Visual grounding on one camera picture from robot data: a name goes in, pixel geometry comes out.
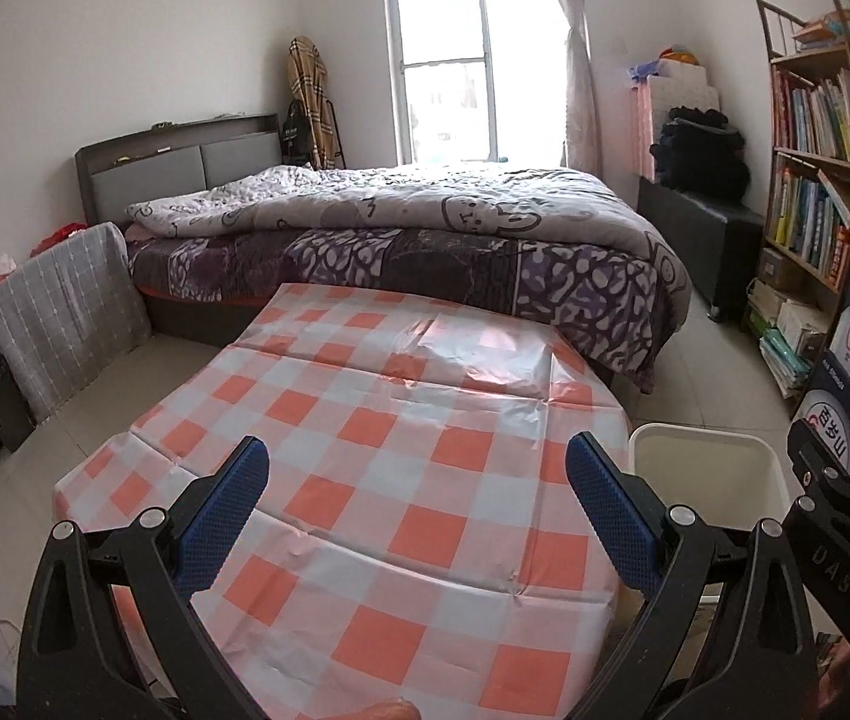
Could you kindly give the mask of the person's hand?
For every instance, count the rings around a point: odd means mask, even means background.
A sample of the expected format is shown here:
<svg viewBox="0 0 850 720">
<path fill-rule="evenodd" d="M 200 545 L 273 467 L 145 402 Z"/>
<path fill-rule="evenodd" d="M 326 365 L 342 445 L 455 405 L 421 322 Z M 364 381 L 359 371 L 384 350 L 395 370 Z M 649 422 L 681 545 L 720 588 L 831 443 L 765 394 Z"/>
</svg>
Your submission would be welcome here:
<svg viewBox="0 0 850 720">
<path fill-rule="evenodd" d="M 347 715 L 337 715 L 336 720 L 420 720 L 417 707 L 405 699 L 384 700 L 374 706 Z"/>
</svg>

